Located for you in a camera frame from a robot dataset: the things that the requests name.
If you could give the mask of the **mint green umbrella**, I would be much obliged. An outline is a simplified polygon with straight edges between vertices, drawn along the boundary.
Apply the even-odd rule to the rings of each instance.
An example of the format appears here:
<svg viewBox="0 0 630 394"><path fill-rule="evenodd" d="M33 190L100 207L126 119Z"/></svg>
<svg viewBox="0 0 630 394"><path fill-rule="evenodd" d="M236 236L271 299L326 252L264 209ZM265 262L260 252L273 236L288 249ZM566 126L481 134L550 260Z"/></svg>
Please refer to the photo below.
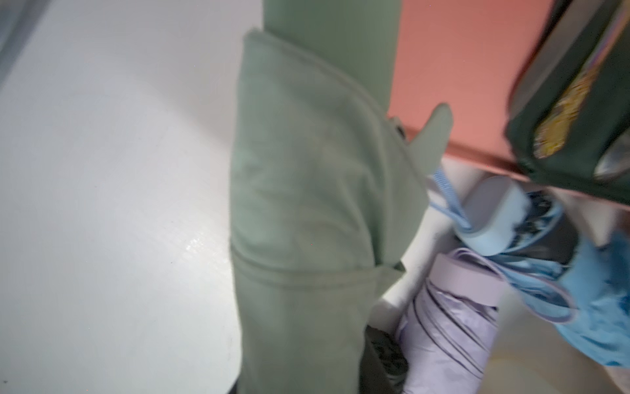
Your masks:
<svg viewBox="0 0 630 394"><path fill-rule="evenodd" d="M244 37L230 174L235 393L391 393L372 308L405 272L453 117L388 116L399 1L266 1Z"/></svg>

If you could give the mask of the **lavender umbrella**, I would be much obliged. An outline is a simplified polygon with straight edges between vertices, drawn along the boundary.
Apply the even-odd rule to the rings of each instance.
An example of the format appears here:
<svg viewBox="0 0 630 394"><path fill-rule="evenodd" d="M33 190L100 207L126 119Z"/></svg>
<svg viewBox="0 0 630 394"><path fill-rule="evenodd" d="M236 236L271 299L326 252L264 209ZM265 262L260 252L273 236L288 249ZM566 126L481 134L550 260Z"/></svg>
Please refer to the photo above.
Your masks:
<svg viewBox="0 0 630 394"><path fill-rule="evenodd" d="M405 393L476 393L498 334L500 301L512 291L541 320L573 323L577 299L559 281L565 267L469 248L438 254L396 331L408 362Z"/></svg>

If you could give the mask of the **blue umbrella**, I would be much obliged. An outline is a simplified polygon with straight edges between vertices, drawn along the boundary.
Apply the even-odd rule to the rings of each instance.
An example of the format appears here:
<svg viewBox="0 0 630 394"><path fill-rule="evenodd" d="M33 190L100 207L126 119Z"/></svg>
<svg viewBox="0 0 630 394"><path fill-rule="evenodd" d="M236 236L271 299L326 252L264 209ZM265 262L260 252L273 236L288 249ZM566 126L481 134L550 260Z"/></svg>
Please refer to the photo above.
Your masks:
<svg viewBox="0 0 630 394"><path fill-rule="evenodd" d="M629 366L629 241L613 234L599 248L563 203L509 177L489 177L461 201L446 174L431 176L471 257L518 294L538 318L555 325L569 345L606 367Z"/></svg>

